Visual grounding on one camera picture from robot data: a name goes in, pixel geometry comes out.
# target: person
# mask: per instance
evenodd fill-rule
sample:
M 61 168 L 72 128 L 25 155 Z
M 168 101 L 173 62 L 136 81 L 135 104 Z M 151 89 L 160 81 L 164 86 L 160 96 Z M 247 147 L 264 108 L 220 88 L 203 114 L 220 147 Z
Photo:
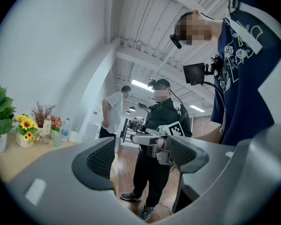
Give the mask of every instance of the person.
M 144 127 L 156 130 L 160 125 L 169 125 L 180 121 L 185 136 L 191 137 L 188 112 L 183 105 L 180 106 L 180 113 L 175 109 L 170 98 L 170 83 L 165 79 L 158 80 L 153 90 L 158 102 L 148 114 Z M 170 167 L 169 165 L 160 165 L 156 158 L 147 156 L 143 151 L 139 152 L 133 177 L 134 190 L 132 193 L 122 194 L 121 199 L 140 201 L 142 192 L 149 181 L 149 194 L 146 205 L 139 215 L 142 220 L 148 220 L 154 207 L 159 203 L 163 189 L 169 179 Z
M 270 9 L 269 0 L 232 0 L 230 20 L 213 20 L 198 10 L 182 15 L 175 33 L 185 44 L 202 41 L 217 42 L 222 60 L 221 71 L 214 84 L 216 92 L 211 121 L 224 125 L 196 139 L 213 143 L 237 145 L 243 139 L 253 138 L 259 131 L 274 124 L 271 113 L 258 92 L 281 58 L 281 39 L 261 20 L 240 10 L 243 3 L 273 16 L 281 24 L 281 11 Z M 262 49 L 256 53 L 231 27 L 235 21 L 257 40 Z
M 103 100 L 103 121 L 101 123 L 99 138 L 114 137 L 115 144 L 118 127 L 121 122 L 123 99 L 127 99 L 130 95 L 131 88 L 124 86 L 121 92 L 115 92 Z

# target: fluorescent light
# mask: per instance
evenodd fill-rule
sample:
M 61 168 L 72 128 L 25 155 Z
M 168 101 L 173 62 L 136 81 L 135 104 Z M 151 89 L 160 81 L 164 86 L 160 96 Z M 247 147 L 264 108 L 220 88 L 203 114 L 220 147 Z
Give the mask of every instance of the fluorescent light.
M 148 91 L 151 91 L 153 92 L 152 88 L 151 87 L 148 87 L 146 84 L 142 83 L 142 82 L 139 82 L 137 80 L 132 80 L 132 84 L 133 85 L 136 85 L 136 86 L 139 86 L 141 88 L 144 88 L 144 89 L 147 89 Z
M 198 107 L 196 107 L 196 106 L 194 106 L 194 105 L 190 105 L 190 107 L 192 107 L 193 109 L 196 109 L 196 110 L 200 111 L 201 113 L 205 112 L 204 110 L 202 110 L 202 109 L 200 109 L 200 108 L 198 108 Z

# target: display screen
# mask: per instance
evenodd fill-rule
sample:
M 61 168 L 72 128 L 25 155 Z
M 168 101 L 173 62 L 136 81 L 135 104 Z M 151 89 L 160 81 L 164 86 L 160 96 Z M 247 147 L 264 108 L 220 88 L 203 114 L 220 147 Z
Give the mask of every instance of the display screen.
M 205 64 L 197 63 L 183 66 L 186 83 L 196 85 L 204 82 Z

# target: plastic bottle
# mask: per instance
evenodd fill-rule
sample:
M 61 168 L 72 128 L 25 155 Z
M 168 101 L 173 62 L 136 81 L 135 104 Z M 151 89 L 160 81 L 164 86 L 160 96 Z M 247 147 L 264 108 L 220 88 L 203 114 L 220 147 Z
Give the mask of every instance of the plastic bottle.
M 50 116 L 47 116 L 47 118 L 44 120 L 44 125 L 43 125 L 43 136 L 42 136 L 43 144 L 49 143 L 50 131 L 51 131 L 51 118 Z
M 62 130 L 61 130 L 61 140 L 63 142 L 66 142 L 69 137 L 69 129 L 70 129 L 70 119 L 67 118 L 67 120 L 62 125 Z

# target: ceiling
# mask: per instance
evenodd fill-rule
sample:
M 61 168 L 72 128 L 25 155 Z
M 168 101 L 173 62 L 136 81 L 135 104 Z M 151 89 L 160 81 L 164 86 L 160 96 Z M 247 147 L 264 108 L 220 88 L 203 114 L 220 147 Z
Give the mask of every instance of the ceiling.
M 172 52 L 167 67 L 162 68 L 154 77 L 165 78 L 171 84 L 172 91 L 182 100 L 190 116 L 210 115 L 213 109 L 214 88 L 209 85 L 190 86 L 183 76 L 183 65 L 199 62 L 210 63 L 210 57 L 217 53 L 216 43 L 204 42 L 198 46 L 183 46 L 175 49 L 169 35 L 173 33 L 175 22 L 190 11 L 187 2 L 195 2 L 204 14 L 214 19 L 222 19 L 225 15 L 228 0 L 183 0 L 184 4 L 175 0 L 115 0 L 118 9 L 113 10 L 115 37 L 121 38 L 120 50 L 124 56 L 118 56 L 113 66 L 114 82 L 117 90 L 123 85 L 132 87 L 132 96 L 124 102 L 127 107 L 138 103 L 153 105 L 153 93 L 131 84 L 133 79 L 147 84 L 154 71 Z M 130 59 L 132 52 L 142 57 L 137 62 Z M 213 83 L 213 77 L 207 76 L 205 81 Z M 195 105 L 206 112 L 199 112 L 190 105 Z

